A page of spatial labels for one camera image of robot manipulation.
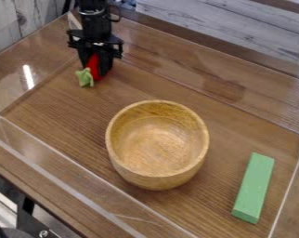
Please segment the wooden bowl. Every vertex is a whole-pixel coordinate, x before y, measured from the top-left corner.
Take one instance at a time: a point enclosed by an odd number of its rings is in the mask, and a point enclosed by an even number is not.
[[[105,143],[121,177],[161,191],[183,185],[199,172],[210,136],[203,119],[185,106],[147,100],[117,113]]]

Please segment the wooden table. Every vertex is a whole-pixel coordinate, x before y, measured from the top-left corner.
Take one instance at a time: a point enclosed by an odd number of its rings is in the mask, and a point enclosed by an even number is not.
[[[299,79],[123,20],[124,59],[95,88],[80,88],[67,25],[64,16],[0,54],[0,174],[88,237],[292,235],[279,214],[299,162]],[[211,135],[202,172],[165,192],[128,184],[105,149],[112,117],[145,99],[183,103]],[[256,225],[231,215],[252,152],[276,160]]]

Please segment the bowl rim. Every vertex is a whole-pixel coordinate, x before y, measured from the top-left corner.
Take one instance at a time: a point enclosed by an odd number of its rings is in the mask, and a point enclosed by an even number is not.
[[[117,154],[115,153],[115,148],[113,148],[113,144],[112,144],[112,129],[115,126],[115,122],[119,119],[119,117],[131,109],[137,107],[139,105],[143,104],[149,104],[149,103],[165,103],[165,104],[171,104],[173,106],[180,107],[181,109],[184,109],[185,111],[188,111],[191,113],[191,115],[194,116],[195,120],[198,121],[198,123],[200,124],[202,128],[203,128],[203,136],[204,136],[204,145],[203,145],[203,150],[198,156],[198,158],[194,160],[195,163],[191,163],[188,166],[185,166],[184,168],[181,168],[180,170],[177,170],[173,173],[168,173],[165,175],[148,175],[148,174],[143,174],[139,173],[139,171],[133,171],[127,165],[125,163],[121,163]],[[196,167],[199,165],[199,163],[203,161],[204,156],[207,154],[208,148],[210,148],[210,133],[208,133],[208,129],[206,126],[206,123],[203,121],[203,119],[200,118],[200,116],[188,108],[185,107],[183,104],[169,101],[169,100],[161,100],[161,99],[152,99],[152,100],[141,100],[139,102],[135,102],[133,104],[131,104],[129,106],[127,106],[121,111],[119,111],[119,113],[115,115],[111,123],[108,124],[107,127],[107,131],[105,131],[105,144],[107,144],[107,149],[108,149],[108,153],[111,156],[111,159],[115,159],[115,162],[119,163],[119,165],[121,167],[124,167],[124,169],[127,169],[129,172],[132,172],[133,174],[143,176],[143,177],[151,177],[151,178],[167,178],[167,177],[172,177],[176,175],[180,175],[183,173],[185,173],[187,171],[190,171],[194,167]]]

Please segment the small green object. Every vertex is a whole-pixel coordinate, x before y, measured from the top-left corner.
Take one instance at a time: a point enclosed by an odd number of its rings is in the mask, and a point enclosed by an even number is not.
[[[259,222],[272,177],[272,168],[274,159],[255,152],[248,164],[234,207],[234,216],[254,224]]]
[[[95,78],[91,74],[91,68],[85,68],[83,71],[76,71],[76,76],[79,77],[80,86],[95,86]]]

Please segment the green rectangular sponge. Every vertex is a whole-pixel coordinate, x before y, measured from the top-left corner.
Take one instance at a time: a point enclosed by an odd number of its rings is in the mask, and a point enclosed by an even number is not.
[[[272,168],[274,159],[254,153],[234,207],[234,216],[254,224],[259,222]]]

